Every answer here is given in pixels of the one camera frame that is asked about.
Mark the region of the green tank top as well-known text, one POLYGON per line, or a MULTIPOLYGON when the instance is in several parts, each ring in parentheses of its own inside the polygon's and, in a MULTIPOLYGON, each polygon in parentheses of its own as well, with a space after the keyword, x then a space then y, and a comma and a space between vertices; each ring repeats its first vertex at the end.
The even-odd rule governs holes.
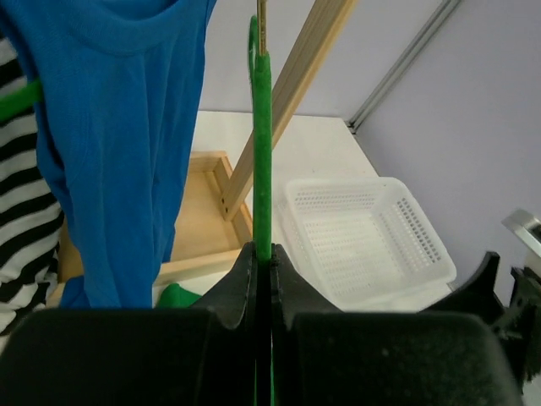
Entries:
POLYGON ((195 304, 200 298, 200 295, 188 291, 178 283, 171 283, 162 290, 156 308, 185 309, 195 304))

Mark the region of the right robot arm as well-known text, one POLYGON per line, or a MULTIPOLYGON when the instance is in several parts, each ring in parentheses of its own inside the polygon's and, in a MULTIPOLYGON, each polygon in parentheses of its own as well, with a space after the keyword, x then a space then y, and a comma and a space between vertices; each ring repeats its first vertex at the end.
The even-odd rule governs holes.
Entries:
POLYGON ((494 292, 500 255, 485 253, 464 285, 429 309, 476 315, 500 340, 520 386, 540 375, 540 272, 530 266, 511 268, 511 300, 503 305, 494 292))

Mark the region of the blue tank top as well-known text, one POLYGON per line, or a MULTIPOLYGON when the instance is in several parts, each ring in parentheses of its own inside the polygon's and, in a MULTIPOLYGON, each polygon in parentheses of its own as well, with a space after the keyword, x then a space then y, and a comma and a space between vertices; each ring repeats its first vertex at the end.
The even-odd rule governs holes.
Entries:
POLYGON ((149 308, 169 261, 205 72, 212 1, 4 1, 39 79, 37 163, 84 273, 64 308, 149 308))

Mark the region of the green hanger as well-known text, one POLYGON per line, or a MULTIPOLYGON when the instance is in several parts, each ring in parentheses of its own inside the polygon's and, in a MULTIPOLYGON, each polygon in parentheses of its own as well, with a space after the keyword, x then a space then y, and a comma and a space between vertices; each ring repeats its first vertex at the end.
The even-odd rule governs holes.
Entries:
POLYGON ((271 59, 266 46, 266 2, 250 20, 248 61, 253 115, 254 244, 257 260, 271 260, 272 101, 271 59))
POLYGON ((3 122, 44 100, 40 80, 33 80, 25 87, 1 99, 0 120, 3 122))

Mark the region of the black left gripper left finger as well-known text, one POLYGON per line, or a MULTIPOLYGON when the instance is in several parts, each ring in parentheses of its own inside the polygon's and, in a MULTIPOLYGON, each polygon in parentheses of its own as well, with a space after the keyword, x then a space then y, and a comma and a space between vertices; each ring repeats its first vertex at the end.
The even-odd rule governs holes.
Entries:
POLYGON ((28 316, 1 354, 4 405, 251 405, 254 247, 185 309, 28 316))

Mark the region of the striped black white tank top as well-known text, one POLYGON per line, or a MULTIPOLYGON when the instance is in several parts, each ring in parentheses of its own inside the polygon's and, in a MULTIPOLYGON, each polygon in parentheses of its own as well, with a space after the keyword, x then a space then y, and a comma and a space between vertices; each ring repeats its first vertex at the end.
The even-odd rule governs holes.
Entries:
POLYGON ((33 102, 1 113, 1 335, 57 286, 63 213, 37 167, 33 102))

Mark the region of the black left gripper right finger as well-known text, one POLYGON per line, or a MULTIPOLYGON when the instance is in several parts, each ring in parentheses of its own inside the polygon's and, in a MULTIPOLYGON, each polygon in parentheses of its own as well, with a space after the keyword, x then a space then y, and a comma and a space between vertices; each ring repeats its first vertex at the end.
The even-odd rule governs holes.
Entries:
POLYGON ((521 332, 495 297, 500 258, 416 313, 338 310, 274 248, 270 269, 276 405, 519 405, 521 332))

